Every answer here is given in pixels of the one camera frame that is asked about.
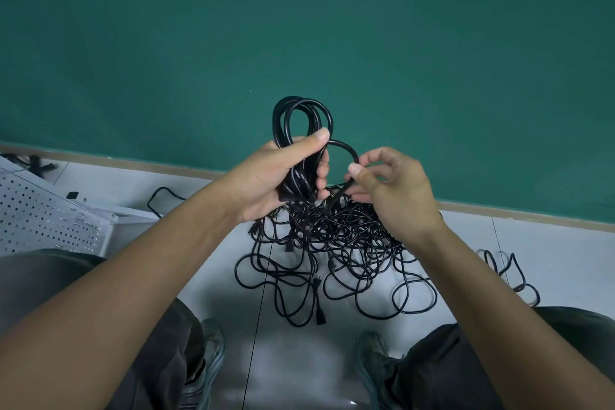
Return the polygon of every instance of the sneaker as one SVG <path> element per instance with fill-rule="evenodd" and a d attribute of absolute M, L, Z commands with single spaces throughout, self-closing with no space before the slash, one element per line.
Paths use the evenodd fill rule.
<path fill-rule="evenodd" d="M 184 387 L 180 410 L 207 410 L 211 384 L 225 359 L 225 338 L 218 321 L 206 319 L 201 321 L 201 326 L 205 336 L 203 366 Z"/>
<path fill-rule="evenodd" d="M 358 374 L 370 396 L 372 410 L 398 410 L 402 407 L 394 400 L 386 383 L 395 376 L 399 360 L 389 357 L 380 334 L 364 332 L 358 340 Z"/>

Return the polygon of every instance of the gray pants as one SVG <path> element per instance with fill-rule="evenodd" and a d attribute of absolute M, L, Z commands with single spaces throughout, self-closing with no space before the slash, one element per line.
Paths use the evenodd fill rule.
<path fill-rule="evenodd" d="M 104 261 L 92 254 L 63 250 L 0 257 L 0 334 Z M 204 348 L 200 322 L 175 299 L 150 333 L 107 408 L 178 408 L 187 377 L 203 366 Z"/>
<path fill-rule="evenodd" d="M 615 321 L 578 308 L 536 307 L 534 311 L 615 382 Z M 445 324 L 417 342 L 385 384 L 404 408 L 504 410 L 457 324 Z"/>

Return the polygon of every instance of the teal wall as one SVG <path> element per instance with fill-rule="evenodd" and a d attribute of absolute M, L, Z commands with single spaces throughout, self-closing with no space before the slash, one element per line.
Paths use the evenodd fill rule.
<path fill-rule="evenodd" d="M 325 103 L 436 197 L 615 222 L 615 0 L 0 0 L 0 140 L 226 170 Z M 302 130 L 296 127 L 297 134 Z M 334 179 L 348 164 L 334 153 Z"/>

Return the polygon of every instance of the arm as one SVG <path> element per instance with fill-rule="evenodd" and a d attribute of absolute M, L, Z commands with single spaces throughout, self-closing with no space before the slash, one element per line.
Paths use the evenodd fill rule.
<path fill-rule="evenodd" d="M 324 129 L 284 149 L 269 142 L 17 323 L 0 338 L 0 407 L 106 406 L 183 286 L 236 224 L 281 205 L 275 188 L 328 136 Z"/>
<path fill-rule="evenodd" d="M 364 167 L 377 161 L 383 164 Z M 419 259 L 506 408 L 612 407 L 615 385 L 442 221 L 418 161 L 380 148 L 361 156 L 349 172 L 359 184 L 349 194 L 372 202 L 388 231 Z"/>

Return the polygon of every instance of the fingernail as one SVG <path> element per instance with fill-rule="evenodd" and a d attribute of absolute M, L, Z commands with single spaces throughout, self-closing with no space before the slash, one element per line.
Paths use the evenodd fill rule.
<path fill-rule="evenodd" d="M 354 162 L 348 166 L 348 173 L 353 178 L 356 177 L 361 170 L 363 170 L 363 167 Z"/>
<path fill-rule="evenodd" d="M 328 128 L 327 128 L 327 127 L 325 127 L 325 126 L 324 126 L 324 127 L 322 127 L 319 131 L 317 131 L 317 132 L 316 132 L 316 133 L 314 133 L 314 134 L 316 135 L 316 137 L 317 137 L 319 140 L 324 140 L 324 139 L 327 139 L 327 136 L 328 136 L 328 134 L 329 134 L 329 130 L 328 130 Z"/>

